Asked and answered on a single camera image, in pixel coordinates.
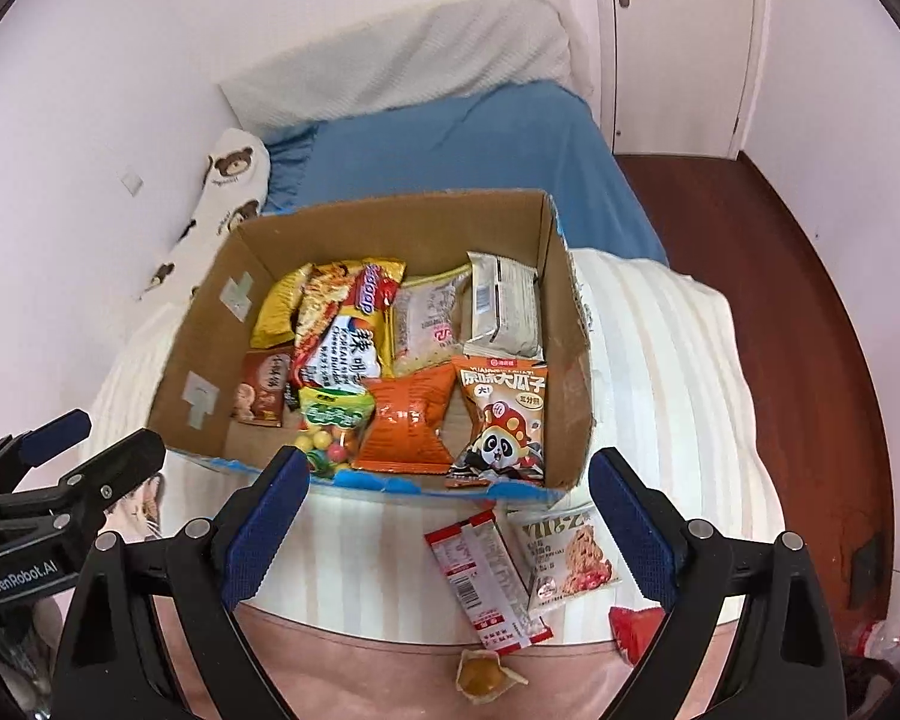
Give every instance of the door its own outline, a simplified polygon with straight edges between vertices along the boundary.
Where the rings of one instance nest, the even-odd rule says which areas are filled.
[[[725,157],[754,0],[614,0],[617,153]]]

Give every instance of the tape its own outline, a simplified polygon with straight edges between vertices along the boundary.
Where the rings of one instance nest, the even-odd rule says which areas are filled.
[[[240,279],[240,284],[232,278],[226,280],[223,285],[223,291],[220,293],[220,301],[230,309],[231,314],[241,322],[247,320],[247,314],[250,312],[250,287],[253,286],[253,278],[246,272]]]
[[[183,385],[183,399],[190,404],[187,424],[194,430],[203,429],[203,418],[213,413],[217,405],[220,388],[210,384],[202,376],[192,370],[187,373],[187,381]]]

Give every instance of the snack wrapper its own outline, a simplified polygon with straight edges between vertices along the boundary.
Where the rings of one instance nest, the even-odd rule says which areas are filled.
[[[500,664],[490,650],[463,650],[457,665],[457,690],[478,706],[489,704],[514,685],[528,685],[526,677]]]
[[[666,613],[660,607],[642,608],[639,611],[610,607],[610,630],[617,640],[620,656],[627,664],[639,664],[665,616]]]
[[[447,472],[447,485],[488,485],[500,479],[543,484],[542,362],[453,357],[475,435]]]
[[[385,312],[405,267],[396,260],[364,261],[326,335],[312,352],[299,350],[293,359],[300,386],[362,392],[362,379],[392,375]]]
[[[495,254],[467,254],[473,264],[473,335],[463,352],[542,360],[536,269]]]
[[[299,399],[303,425],[293,446],[307,456],[314,476],[332,479],[338,470],[349,469],[357,454],[361,432],[373,413],[373,396],[305,386]]]
[[[269,349],[293,341],[293,312],[303,298],[303,288],[314,269],[312,263],[300,266],[281,278],[266,293],[250,336],[250,347]]]
[[[592,504],[565,512],[512,512],[530,566],[530,613],[540,614],[617,579],[597,543]]]
[[[407,279],[400,287],[391,311],[394,376],[439,365],[463,351],[461,295],[470,270],[464,265],[446,274]]]
[[[553,636],[527,611],[527,589],[492,509],[424,538],[485,649],[506,655]]]
[[[232,418],[245,425],[280,427],[290,351],[252,349],[244,356],[244,375],[233,395]]]
[[[298,377],[299,368],[319,346],[320,339],[363,269],[362,262],[343,260],[317,265],[311,272],[300,298],[296,336],[293,339],[292,376],[297,386],[303,386]]]
[[[365,379],[376,415],[353,461],[354,469],[447,473],[453,458],[439,440],[457,375],[450,362],[402,379]]]

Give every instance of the panda cartoon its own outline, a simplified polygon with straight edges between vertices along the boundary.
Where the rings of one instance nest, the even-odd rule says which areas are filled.
[[[454,470],[490,482],[500,477],[523,479],[535,465],[523,415],[498,400],[484,408],[482,423],[485,428],[467,447]]]

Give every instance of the red plastic bag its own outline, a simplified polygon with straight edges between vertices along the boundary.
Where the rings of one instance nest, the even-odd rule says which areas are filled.
[[[610,607],[610,630],[613,631],[624,661],[631,666],[639,663],[665,616],[660,607],[640,611]]]

